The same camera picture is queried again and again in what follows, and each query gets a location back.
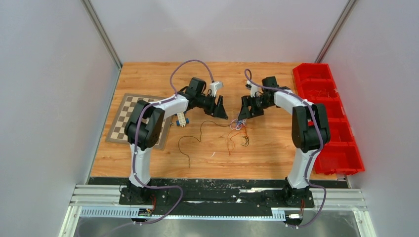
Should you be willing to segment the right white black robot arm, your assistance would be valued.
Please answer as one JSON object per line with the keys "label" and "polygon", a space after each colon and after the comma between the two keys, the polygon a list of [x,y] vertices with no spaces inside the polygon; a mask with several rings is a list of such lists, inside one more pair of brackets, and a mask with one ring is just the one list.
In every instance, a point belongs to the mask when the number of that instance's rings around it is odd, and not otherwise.
{"label": "right white black robot arm", "polygon": [[248,79],[246,88],[250,95],[242,97],[238,120],[261,116],[264,109],[272,106],[282,108],[292,116],[292,141],[296,153],[281,196],[286,205],[295,206],[308,197],[314,162],[331,139],[326,107],[301,98],[287,86],[279,86],[275,77],[264,78],[262,85]]}

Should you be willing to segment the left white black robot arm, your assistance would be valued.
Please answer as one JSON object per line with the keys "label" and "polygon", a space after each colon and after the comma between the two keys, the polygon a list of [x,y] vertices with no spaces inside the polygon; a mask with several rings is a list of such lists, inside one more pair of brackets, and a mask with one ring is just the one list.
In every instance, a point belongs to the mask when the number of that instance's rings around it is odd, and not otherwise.
{"label": "left white black robot arm", "polygon": [[200,108],[214,118],[227,119],[223,97],[217,92],[223,83],[210,84],[193,77],[188,86],[176,91],[171,97],[156,102],[137,101],[125,126],[124,133],[131,149],[131,174],[127,186],[138,204],[146,204],[151,198],[147,185],[150,182],[151,152],[160,137],[163,122],[168,117]]}

